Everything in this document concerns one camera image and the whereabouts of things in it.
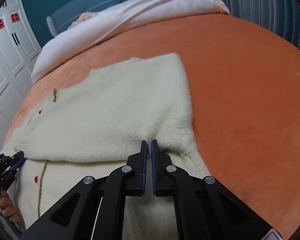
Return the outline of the person's left hand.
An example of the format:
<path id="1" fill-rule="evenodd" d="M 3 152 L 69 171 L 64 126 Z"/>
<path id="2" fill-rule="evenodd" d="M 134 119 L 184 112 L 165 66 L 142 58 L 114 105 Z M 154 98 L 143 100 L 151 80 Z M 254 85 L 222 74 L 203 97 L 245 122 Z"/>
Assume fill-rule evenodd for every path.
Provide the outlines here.
<path id="1" fill-rule="evenodd" d="M 14 223 L 21 222 L 21 217 L 19 216 L 19 212 L 17 209 L 13 206 L 13 202 L 10 199 L 8 193 L 4 190 L 0 193 L 0 214 L 6 218 L 8 218 L 10 221 Z"/>

